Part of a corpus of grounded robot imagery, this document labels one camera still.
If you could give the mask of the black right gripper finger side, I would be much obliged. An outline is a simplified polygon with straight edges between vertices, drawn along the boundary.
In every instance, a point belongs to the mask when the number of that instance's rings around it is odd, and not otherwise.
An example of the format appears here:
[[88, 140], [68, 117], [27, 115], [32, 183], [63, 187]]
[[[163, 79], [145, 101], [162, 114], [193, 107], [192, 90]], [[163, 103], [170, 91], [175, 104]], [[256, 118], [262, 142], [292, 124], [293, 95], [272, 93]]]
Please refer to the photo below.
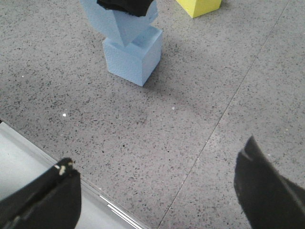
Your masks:
[[130, 15], [145, 16], [153, 0], [97, 0], [107, 10], [118, 10]]

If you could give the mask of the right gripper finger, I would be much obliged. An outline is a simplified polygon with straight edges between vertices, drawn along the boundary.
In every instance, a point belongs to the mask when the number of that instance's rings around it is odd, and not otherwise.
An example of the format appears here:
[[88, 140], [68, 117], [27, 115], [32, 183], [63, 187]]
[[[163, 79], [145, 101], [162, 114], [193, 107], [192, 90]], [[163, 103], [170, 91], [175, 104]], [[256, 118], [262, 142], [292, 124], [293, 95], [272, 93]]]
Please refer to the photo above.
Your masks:
[[234, 189], [251, 228], [305, 227], [304, 188], [276, 171], [253, 136], [238, 153]]
[[71, 158], [0, 202], [2, 229], [73, 229], [81, 215], [81, 177]]

